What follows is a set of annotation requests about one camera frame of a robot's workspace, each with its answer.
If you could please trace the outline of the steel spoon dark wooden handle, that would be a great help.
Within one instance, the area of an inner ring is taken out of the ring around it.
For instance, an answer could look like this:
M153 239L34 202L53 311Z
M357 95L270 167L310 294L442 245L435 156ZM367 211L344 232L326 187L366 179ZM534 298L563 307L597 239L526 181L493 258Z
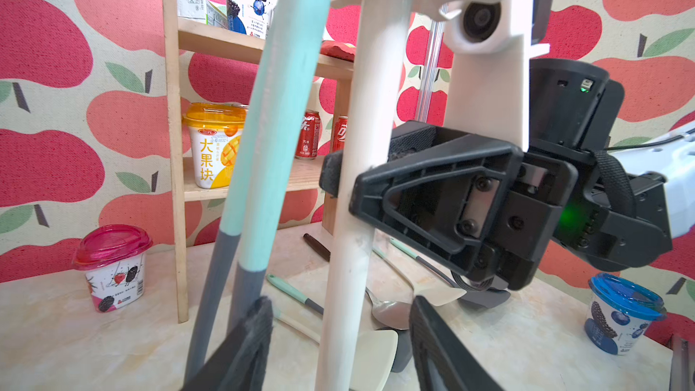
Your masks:
M302 239L322 259L330 261L331 252L319 240L310 234L302 235ZM372 304L372 316L375 320L398 331L409 329L411 303L380 300L369 288L366 288L366 295Z

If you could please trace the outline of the cream scraper green handle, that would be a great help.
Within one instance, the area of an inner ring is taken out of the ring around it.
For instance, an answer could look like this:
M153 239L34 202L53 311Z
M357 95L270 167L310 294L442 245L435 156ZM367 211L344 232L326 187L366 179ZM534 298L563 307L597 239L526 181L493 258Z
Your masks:
M385 387L395 360L398 334L391 329L367 331L358 336L350 390L380 391Z

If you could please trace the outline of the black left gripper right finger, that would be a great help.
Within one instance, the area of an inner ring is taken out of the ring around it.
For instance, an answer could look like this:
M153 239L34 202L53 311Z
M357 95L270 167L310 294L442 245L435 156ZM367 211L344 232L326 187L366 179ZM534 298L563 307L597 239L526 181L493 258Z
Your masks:
M422 390L501 391L425 297L414 298L409 321L414 366Z

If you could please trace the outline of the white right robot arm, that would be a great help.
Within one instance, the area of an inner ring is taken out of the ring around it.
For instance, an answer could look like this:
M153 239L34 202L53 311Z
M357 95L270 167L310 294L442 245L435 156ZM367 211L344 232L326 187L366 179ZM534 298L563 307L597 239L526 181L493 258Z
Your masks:
M608 273L651 264L682 233L675 167L608 147L623 99L590 63L458 55L445 126L394 129L387 161L349 181L349 213L477 290L524 288L550 242Z

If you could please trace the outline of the grey turner green handle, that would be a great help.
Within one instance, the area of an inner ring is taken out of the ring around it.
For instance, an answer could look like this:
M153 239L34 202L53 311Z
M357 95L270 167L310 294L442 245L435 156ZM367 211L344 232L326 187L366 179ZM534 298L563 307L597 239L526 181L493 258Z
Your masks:
M506 290L498 290L492 286L488 287L486 290L482 290L481 288L475 288L473 286L470 286L470 284L462 280L460 277L452 279L450 276L447 276L443 271L435 267L433 264L427 262L427 260L422 258L420 255L410 250L402 242L399 242L394 238L390 238L389 242L390 244L392 244L392 246L400 250L402 253L408 255L410 258L418 262L418 264L421 264L423 267L428 269L431 273L436 274L440 279L442 279L451 287L465 290L466 293L461 298L459 298L459 302L470 303L472 305L483 307L485 309L493 309L500 306L507 300L510 300L510 293Z

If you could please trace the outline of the grey spatula green handle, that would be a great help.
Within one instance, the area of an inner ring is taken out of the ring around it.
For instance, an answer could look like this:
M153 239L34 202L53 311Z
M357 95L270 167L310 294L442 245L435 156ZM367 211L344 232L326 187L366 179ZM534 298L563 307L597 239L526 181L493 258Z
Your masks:
M318 305L312 298L304 295L301 291L293 287L291 284L282 280L282 278L277 277L273 274L268 274L266 276L268 282L274 286L276 289L282 291L283 293L289 295L291 298L297 302L302 303L307 308L318 313L318 315L323 316L324 309L322 306ZM413 358L413 346L410 340L410 335L408 331L403 329L394 329L391 327L382 327L381 331L394 331L398 336L398 343L396 348L396 355L393 361L391 371L394 373L401 373L405 370L410 360Z

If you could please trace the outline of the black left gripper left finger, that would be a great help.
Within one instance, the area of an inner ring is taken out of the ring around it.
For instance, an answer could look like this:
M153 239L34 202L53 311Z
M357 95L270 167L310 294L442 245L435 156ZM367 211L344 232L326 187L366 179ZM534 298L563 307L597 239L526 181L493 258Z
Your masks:
M273 333L273 306L262 296L182 390L261 390Z

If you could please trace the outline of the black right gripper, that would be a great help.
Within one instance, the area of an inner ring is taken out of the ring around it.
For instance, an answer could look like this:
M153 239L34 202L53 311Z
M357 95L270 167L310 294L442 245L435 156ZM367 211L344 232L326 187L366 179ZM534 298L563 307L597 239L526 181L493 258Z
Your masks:
M409 121L347 183L349 213L472 282L533 280L577 184L568 150Z

